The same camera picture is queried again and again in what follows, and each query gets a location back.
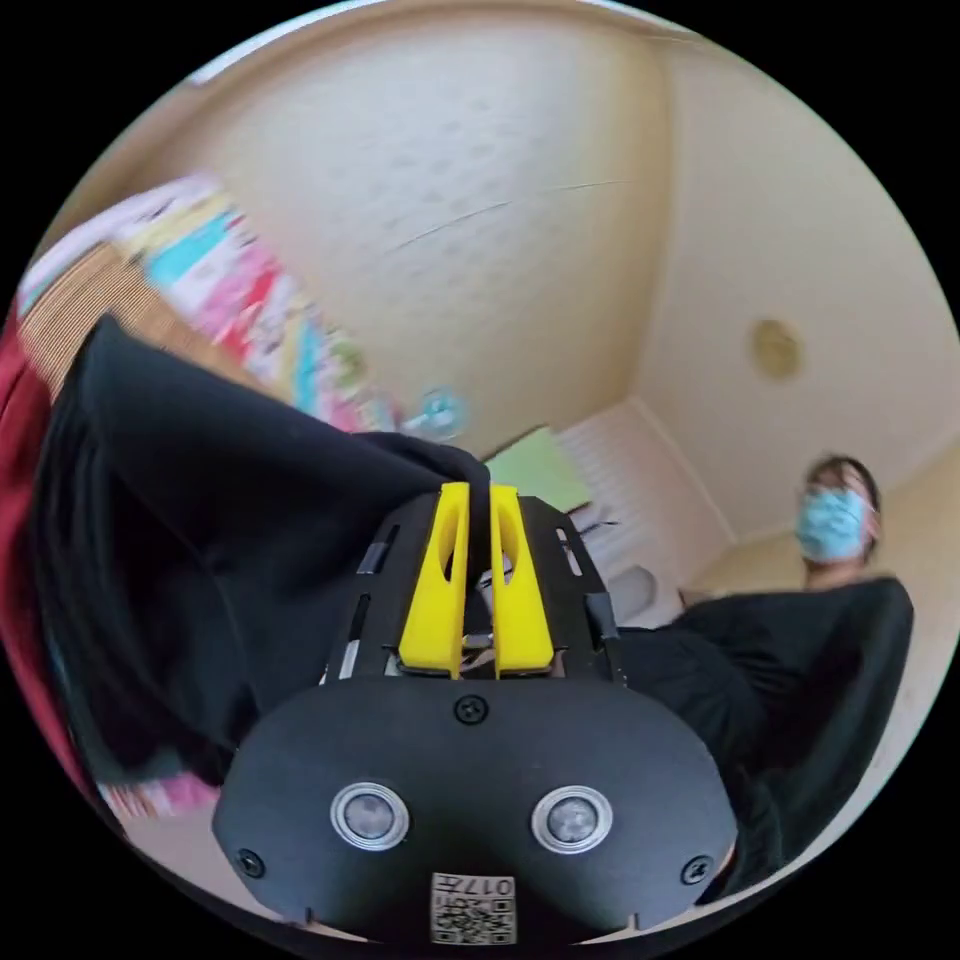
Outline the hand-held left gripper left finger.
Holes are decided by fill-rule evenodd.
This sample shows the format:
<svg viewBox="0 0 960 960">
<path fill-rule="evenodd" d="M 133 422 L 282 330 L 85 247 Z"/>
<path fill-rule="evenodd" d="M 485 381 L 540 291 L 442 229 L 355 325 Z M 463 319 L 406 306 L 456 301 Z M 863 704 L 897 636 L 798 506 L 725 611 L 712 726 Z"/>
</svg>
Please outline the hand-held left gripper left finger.
<svg viewBox="0 0 960 960">
<path fill-rule="evenodd" d="M 467 589 L 469 499 L 466 483 L 441 487 L 398 645 L 398 658 L 406 673 L 459 677 Z"/>
</svg>

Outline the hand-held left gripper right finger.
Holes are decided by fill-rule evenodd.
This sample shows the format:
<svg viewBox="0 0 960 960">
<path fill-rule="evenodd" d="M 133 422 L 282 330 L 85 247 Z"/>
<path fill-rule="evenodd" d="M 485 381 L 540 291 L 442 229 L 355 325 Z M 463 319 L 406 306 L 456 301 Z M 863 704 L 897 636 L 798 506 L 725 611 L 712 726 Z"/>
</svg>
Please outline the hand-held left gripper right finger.
<svg viewBox="0 0 960 960">
<path fill-rule="evenodd" d="M 490 488 L 492 637 L 499 679 L 550 671 L 554 645 L 518 491 Z"/>
</svg>

